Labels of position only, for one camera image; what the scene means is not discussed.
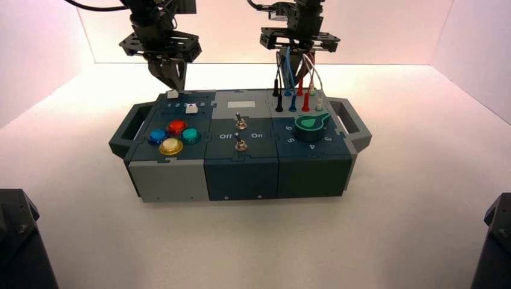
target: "pink-lit wall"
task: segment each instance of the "pink-lit wall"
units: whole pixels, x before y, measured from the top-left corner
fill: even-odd
[[[433,66],[511,123],[511,1],[455,0]]]
[[[61,0],[2,1],[0,39],[0,128],[93,63],[77,10]]]
[[[258,0],[271,4],[276,0]],[[273,63],[274,53],[259,44],[261,26],[282,26],[246,0],[196,0],[198,14],[179,15],[180,31],[197,34],[199,63]],[[323,30],[342,39],[321,63],[430,64],[453,0],[326,0]],[[117,0],[88,0],[118,5]],[[99,63],[142,61],[124,55],[118,43],[130,32],[129,12],[80,11],[92,52]]]

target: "green button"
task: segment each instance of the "green button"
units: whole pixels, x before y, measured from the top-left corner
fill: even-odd
[[[316,122],[316,119],[304,119],[302,120],[302,125],[306,128],[311,128],[314,126],[314,123]]]
[[[200,133],[195,128],[187,128],[182,134],[183,142],[187,144],[196,143],[200,138]]]

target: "white table surface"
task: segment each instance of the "white table surface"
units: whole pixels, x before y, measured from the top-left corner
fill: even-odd
[[[165,91],[142,64],[97,64],[0,129],[0,187],[38,207],[61,288],[469,288],[511,126],[430,66],[319,68],[373,134],[340,198],[142,203],[108,147]],[[196,64],[187,88],[274,73]]]

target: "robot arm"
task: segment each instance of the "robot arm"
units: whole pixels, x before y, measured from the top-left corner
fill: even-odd
[[[260,43],[267,49],[280,49],[280,55],[290,47],[290,66],[295,84],[302,55],[315,51],[335,52],[340,39],[329,33],[320,32],[323,23],[322,3],[325,0],[294,0],[276,2],[273,5],[258,5],[247,0],[258,11],[267,11],[270,20],[287,21],[287,28],[262,28]]]
[[[177,91],[184,90],[186,67],[202,52],[199,37],[176,31],[176,14],[195,14],[195,0],[121,0],[124,6],[90,7],[65,0],[92,11],[131,10],[134,32],[119,45],[127,55],[141,55],[150,73]]]

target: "gray handle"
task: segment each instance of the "gray handle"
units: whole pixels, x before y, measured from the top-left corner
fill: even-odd
[[[371,142],[372,135],[350,101],[345,98],[327,99],[347,130],[348,135],[346,139],[353,144],[357,153],[367,148]]]

